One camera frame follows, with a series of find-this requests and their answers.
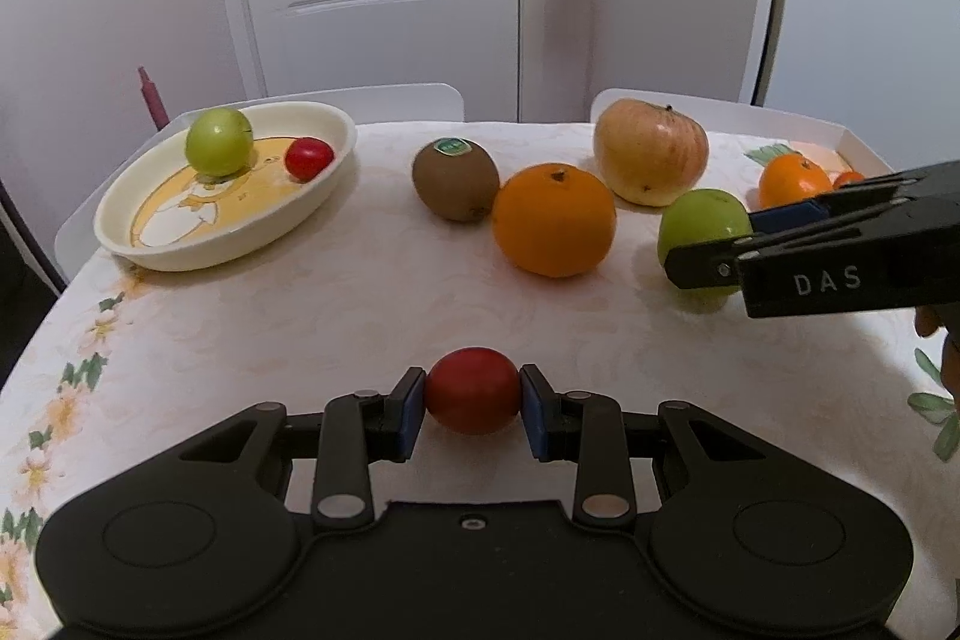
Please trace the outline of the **white wardrobe door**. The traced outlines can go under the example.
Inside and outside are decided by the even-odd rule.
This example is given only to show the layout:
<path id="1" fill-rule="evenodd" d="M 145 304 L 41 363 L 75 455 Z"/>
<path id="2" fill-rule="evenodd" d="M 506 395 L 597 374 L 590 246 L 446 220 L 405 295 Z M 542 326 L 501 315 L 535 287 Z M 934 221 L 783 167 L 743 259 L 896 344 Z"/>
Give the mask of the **white wardrobe door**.
<path id="1" fill-rule="evenodd" d="M 854 131 L 895 167 L 958 156 L 958 0 L 778 0 L 765 106 Z"/>

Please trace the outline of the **small orange tangerine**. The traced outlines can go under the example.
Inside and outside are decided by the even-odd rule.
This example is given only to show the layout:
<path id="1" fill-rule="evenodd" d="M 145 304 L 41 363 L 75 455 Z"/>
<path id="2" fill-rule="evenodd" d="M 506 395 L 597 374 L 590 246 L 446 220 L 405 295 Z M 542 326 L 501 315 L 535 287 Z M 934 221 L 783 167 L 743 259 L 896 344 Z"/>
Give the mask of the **small orange tangerine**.
<path id="1" fill-rule="evenodd" d="M 859 184 L 859 182 L 864 181 L 864 175 L 857 170 L 844 170 L 841 174 L 836 175 L 835 180 L 833 181 L 833 188 L 839 190 L 844 185 Z"/>

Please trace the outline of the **floral tablecloth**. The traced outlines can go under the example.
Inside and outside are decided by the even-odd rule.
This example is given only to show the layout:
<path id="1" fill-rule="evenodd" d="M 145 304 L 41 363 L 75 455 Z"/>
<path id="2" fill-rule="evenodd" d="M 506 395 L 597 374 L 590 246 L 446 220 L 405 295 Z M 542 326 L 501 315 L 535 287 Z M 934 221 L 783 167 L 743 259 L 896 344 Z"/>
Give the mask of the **floral tablecloth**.
<path id="1" fill-rule="evenodd" d="M 387 390 L 412 365 L 487 346 L 651 411 L 686 399 L 880 495 L 916 546 L 892 617 L 905 638 L 958 620 L 958 466 L 934 450 L 932 396 L 905 312 L 750 319 L 665 279 L 658 216 L 622 209 L 605 262 L 549 281 L 514 268 L 483 226 L 437 220 L 416 198 L 415 154 L 439 124 L 361 128 L 331 199 L 278 242 L 190 275 L 96 253 L 39 328 L 2 393 L 2 632 L 57 620 L 32 549 L 59 505 L 239 409 L 311 413 Z"/>

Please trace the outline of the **large orange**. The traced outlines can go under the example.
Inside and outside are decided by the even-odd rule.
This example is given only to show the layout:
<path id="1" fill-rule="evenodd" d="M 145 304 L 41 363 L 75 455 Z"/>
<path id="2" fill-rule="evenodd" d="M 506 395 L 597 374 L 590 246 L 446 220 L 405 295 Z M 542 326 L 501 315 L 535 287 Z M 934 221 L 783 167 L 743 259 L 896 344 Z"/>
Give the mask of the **large orange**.
<path id="1" fill-rule="evenodd" d="M 494 198 L 493 239 L 514 266 L 551 280 L 599 266 L 617 232 L 612 191 L 587 170 L 545 163 L 512 175 Z"/>

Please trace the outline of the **small red tomato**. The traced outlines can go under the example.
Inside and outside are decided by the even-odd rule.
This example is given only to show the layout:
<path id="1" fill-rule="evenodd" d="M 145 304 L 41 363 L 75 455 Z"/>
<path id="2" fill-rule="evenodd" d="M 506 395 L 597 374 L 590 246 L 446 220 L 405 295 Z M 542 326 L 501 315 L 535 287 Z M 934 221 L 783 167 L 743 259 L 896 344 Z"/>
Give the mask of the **small red tomato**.
<path id="1" fill-rule="evenodd" d="M 312 181 L 334 161 L 334 148 L 314 136 L 296 138 L 286 149 L 283 158 L 286 172 L 298 182 Z"/>

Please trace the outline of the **cream oval dish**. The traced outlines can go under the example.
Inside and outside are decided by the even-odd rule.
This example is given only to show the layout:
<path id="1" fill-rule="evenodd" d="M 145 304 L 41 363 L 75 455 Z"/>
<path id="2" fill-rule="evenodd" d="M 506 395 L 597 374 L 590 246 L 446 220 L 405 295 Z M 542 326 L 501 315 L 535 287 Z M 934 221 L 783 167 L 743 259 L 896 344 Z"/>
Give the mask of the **cream oval dish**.
<path id="1" fill-rule="evenodd" d="M 290 197 L 312 182 L 295 181 L 283 164 L 286 149 L 296 138 L 301 136 L 254 138 L 251 165 L 221 182 L 204 181 L 187 163 L 140 206 L 128 243 L 133 247 L 164 247 L 185 239 L 192 229 L 208 234 Z"/>

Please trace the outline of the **brown kiwi with sticker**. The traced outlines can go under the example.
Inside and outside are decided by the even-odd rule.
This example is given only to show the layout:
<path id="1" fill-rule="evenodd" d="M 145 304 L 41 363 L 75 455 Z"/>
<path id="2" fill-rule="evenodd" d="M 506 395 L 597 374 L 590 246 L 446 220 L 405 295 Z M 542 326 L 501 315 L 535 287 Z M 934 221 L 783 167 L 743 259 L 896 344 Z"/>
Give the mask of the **brown kiwi with sticker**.
<path id="1" fill-rule="evenodd" d="M 446 136 L 416 153 L 412 182 L 421 203 L 453 223 L 480 223 L 500 191 L 498 167 L 477 142 Z"/>

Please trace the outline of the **small green apple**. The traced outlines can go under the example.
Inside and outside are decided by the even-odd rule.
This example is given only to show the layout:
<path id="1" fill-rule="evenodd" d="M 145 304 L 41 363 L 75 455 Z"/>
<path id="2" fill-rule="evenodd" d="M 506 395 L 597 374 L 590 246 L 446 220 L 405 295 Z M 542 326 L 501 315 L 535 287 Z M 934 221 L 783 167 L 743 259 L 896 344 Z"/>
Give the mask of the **small green apple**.
<path id="1" fill-rule="evenodd" d="M 185 159 L 203 177 L 223 179 L 249 166 L 254 152 L 254 131 L 244 113 L 233 107 L 202 112 L 190 125 L 184 145 Z"/>

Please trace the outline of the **large red-yellow apple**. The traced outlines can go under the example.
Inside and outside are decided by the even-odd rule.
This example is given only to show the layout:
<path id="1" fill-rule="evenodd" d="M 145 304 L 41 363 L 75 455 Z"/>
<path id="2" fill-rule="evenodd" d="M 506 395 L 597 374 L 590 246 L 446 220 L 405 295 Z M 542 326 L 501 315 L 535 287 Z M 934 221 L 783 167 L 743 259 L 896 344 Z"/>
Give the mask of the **large red-yellow apple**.
<path id="1" fill-rule="evenodd" d="M 594 124 L 594 158 L 602 181 L 625 202 L 665 208 L 697 185 L 709 158 L 697 120 L 640 99 L 617 99 Z"/>

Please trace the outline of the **medium orange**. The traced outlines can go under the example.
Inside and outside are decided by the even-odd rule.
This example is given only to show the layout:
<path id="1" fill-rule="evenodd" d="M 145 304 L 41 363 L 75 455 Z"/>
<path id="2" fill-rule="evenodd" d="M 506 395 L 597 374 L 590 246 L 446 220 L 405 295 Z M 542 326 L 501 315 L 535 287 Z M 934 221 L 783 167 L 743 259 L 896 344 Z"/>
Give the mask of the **medium orange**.
<path id="1" fill-rule="evenodd" d="M 761 209 L 779 208 L 832 190 L 822 167 L 799 152 L 786 152 L 771 159 L 761 172 L 758 202 Z"/>

